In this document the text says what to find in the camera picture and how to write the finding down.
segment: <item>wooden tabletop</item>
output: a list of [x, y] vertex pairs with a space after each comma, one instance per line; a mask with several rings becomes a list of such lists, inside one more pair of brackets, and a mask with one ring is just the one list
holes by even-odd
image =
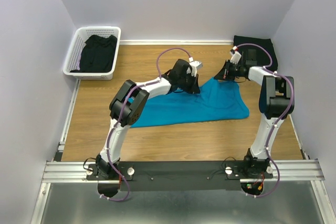
[[[171, 47], [174, 46], [120, 46], [112, 80], [81, 81], [62, 161], [84, 161], [99, 154], [109, 130], [109, 104], [116, 92], [127, 79], [142, 82], [156, 78], [156, 58]], [[203, 63], [199, 71], [199, 85], [202, 85], [230, 58], [232, 46], [192, 45], [183, 48]], [[164, 54], [160, 59], [161, 71], [171, 69], [178, 58], [187, 60], [187, 55], [180, 50]], [[223, 160], [228, 156], [242, 159], [259, 128], [260, 86], [252, 81], [239, 86], [241, 97], [250, 110], [249, 118], [129, 129], [121, 159], [205, 161]], [[271, 154], [274, 159], [302, 159], [289, 118], [279, 129]]]

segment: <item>plastic basket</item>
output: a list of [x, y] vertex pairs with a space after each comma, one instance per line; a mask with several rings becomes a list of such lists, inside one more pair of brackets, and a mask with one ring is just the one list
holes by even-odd
[[[111, 35], [114, 35], [118, 39], [111, 71], [107, 73], [72, 73], [70, 72], [74, 69], [77, 69], [78, 59], [85, 46], [85, 41], [91, 35], [99, 35], [104, 38], [108, 38]], [[77, 79], [81, 79], [81, 80], [111, 80], [113, 77], [114, 69], [116, 67], [116, 63], [117, 63], [120, 35], [121, 35], [120, 28], [115, 27], [115, 26], [87, 26], [87, 27], [79, 28], [76, 31], [72, 39], [72, 42], [70, 44], [67, 57], [65, 60], [65, 64], [63, 67], [63, 73], [68, 76], [74, 76]]]

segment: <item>blue cloth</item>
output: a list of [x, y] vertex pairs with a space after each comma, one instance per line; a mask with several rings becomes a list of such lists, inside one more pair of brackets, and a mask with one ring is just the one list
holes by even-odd
[[200, 94], [170, 93], [148, 100], [132, 127], [243, 119], [249, 116], [240, 96], [239, 85], [235, 82], [219, 82], [211, 78], [200, 90]]

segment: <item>gray floor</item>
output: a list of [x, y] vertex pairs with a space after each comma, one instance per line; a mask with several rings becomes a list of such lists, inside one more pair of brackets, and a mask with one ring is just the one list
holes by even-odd
[[[265, 190], [273, 183], [267, 183]], [[97, 184], [53, 184], [42, 223], [323, 223], [310, 182], [281, 182], [265, 198], [239, 191], [134, 192], [126, 202], [100, 199]]]

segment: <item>black cloth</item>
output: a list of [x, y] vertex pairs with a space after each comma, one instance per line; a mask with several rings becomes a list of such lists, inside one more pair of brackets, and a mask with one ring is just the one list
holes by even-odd
[[[271, 71], [278, 70], [278, 60], [274, 52], [273, 44], [271, 39], [258, 39], [258, 38], [250, 38], [235, 35], [233, 39], [233, 45], [238, 46], [244, 43], [252, 43], [257, 44], [263, 47], [272, 57], [273, 63], [267, 69]], [[238, 51], [242, 55], [242, 59], [240, 63], [242, 65], [248, 66], [266, 66], [269, 64], [269, 58], [267, 54], [261, 49], [254, 46], [243, 46], [238, 48]]]
[[92, 35], [85, 41], [86, 45], [82, 50], [79, 61], [80, 69], [71, 72], [107, 73], [111, 71], [117, 40], [114, 35], [108, 38]]

